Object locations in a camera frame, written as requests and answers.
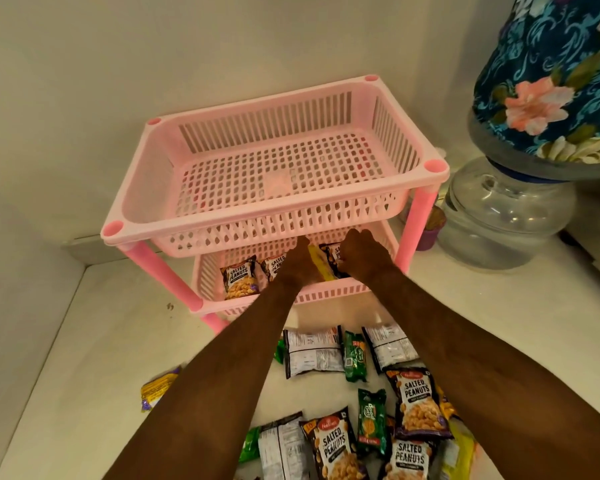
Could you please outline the person's right hand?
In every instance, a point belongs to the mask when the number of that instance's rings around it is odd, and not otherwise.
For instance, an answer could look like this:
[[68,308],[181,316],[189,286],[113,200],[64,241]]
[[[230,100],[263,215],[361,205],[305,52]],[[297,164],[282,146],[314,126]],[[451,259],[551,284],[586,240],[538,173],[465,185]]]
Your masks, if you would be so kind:
[[341,258],[340,269],[368,287],[376,278],[396,268],[384,246],[376,255],[341,255]]

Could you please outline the yellow-green snack packet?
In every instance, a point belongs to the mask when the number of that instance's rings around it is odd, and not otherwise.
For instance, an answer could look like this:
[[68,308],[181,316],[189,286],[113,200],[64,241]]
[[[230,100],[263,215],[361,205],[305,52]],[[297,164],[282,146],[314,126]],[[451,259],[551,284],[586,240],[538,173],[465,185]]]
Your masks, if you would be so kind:
[[457,418],[450,420],[449,427],[453,438],[442,444],[439,480],[471,480],[475,437]]

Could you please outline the yellow and purple snack packet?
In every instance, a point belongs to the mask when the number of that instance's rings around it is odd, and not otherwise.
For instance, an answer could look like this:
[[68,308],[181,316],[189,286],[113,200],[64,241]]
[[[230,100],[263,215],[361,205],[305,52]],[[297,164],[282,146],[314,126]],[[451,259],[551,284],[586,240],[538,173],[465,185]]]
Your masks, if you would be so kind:
[[141,412],[149,412],[154,409],[156,404],[164,396],[169,387],[177,379],[183,370],[182,365],[178,365],[168,371],[165,371],[146,382],[140,389]]

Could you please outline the small purple pot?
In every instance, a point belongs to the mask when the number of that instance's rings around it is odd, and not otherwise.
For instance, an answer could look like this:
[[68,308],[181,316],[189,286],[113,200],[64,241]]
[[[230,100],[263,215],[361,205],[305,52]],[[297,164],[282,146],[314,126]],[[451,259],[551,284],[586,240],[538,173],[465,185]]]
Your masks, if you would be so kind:
[[427,251],[432,249],[438,234],[445,226],[447,217],[445,212],[437,205],[434,205],[426,220],[419,242],[416,246],[417,251]]

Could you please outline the floral cloth bottle cover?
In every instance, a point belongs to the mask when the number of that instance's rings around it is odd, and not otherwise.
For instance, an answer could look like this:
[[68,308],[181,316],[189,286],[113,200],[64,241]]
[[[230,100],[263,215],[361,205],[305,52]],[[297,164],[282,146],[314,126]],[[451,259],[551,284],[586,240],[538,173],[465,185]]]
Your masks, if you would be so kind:
[[472,142],[497,168],[600,178],[600,0],[514,0],[473,90]]

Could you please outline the person's left hand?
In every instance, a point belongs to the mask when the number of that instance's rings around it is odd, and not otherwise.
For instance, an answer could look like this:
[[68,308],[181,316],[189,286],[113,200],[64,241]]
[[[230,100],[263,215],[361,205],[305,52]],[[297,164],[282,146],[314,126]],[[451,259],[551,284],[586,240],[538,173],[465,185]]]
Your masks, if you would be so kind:
[[322,281],[312,260],[293,260],[292,250],[287,252],[286,259],[280,267],[273,283],[280,284],[287,290],[298,294],[305,286]]

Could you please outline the pile of peanut packets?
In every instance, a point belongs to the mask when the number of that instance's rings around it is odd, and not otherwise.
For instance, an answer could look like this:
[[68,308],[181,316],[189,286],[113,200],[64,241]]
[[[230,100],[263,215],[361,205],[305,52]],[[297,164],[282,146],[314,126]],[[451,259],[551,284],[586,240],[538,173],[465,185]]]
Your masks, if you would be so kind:
[[[340,326],[317,333],[285,330],[286,378],[309,372],[344,373],[343,334]],[[396,398],[393,415],[386,403],[387,450],[380,456],[384,468],[379,480],[429,480],[435,443],[452,437],[432,373],[408,365],[419,355],[398,325],[363,327],[361,334],[366,358],[369,349],[376,371],[385,374]],[[317,480],[370,480],[363,461],[367,454],[359,451],[358,427],[353,428],[347,406],[314,419],[305,419],[298,411],[261,428],[262,480],[310,480],[309,460]]]

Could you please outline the orange snack packet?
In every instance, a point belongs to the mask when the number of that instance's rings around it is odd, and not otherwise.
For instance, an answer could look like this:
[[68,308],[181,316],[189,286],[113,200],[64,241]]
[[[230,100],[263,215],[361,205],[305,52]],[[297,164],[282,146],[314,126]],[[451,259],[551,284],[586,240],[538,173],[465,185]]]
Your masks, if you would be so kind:
[[455,407],[448,400],[443,389],[437,385],[436,391],[439,398],[440,411],[442,412],[444,418],[446,418],[447,420],[450,420],[451,418],[459,418]]

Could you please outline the person's left forearm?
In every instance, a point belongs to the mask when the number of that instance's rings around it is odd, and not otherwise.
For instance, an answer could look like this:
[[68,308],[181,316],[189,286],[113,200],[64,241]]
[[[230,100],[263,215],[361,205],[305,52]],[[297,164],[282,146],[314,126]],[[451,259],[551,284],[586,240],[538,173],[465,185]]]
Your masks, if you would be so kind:
[[184,368],[103,480],[232,480],[303,284],[279,276]]

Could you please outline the black peanut snack packet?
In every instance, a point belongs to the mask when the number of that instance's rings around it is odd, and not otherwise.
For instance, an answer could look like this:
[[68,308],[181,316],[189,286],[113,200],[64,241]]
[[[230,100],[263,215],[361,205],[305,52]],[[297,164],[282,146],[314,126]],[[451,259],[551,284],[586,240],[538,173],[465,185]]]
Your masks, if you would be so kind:
[[256,277],[256,255],[239,263],[222,267],[220,272],[223,277],[225,300],[244,298],[260,293]]
[[340,269],[340,264],[342,263],[341,258],[341,241],[340,242],[330,242],[330,243],[322,243],[319,245],[319,249],[323,254],[325,254],[327,263],[331,269],[332,274],[337,279],[349,278],[350,275],[345,271]]
[[284,252],[273,257],[264,258],[259,262],[268,283],[275,279],[280,267],[286,259],[286,256],[287,253]]

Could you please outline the person's right forearm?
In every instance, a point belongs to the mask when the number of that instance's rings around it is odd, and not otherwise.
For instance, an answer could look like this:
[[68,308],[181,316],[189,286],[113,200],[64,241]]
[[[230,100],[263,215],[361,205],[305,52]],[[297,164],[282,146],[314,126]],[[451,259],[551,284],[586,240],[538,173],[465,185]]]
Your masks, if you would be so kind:
[[394,266],[361,281],[406,333],[504,480],[600,480],[600,414],[563,381]]

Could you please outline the pink plastic two-tier rack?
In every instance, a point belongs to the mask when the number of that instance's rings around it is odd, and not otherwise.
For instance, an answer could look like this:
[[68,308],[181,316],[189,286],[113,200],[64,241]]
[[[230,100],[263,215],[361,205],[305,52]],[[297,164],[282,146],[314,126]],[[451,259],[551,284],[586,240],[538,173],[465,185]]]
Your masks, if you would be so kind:
[[101,231],[217,334],[221,268],[368,228],[407,273],[448,163],[376,75],[148,121]]

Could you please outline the clear water dispenser base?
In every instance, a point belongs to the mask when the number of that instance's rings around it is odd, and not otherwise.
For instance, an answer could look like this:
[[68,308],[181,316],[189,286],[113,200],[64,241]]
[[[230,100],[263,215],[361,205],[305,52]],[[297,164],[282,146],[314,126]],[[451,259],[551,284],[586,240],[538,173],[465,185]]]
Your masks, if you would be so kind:
[[531,177],[487,157],[467,162],[448,186],[439,246],[469,266],[503,271],[531,261],[570,222],[572,183]]

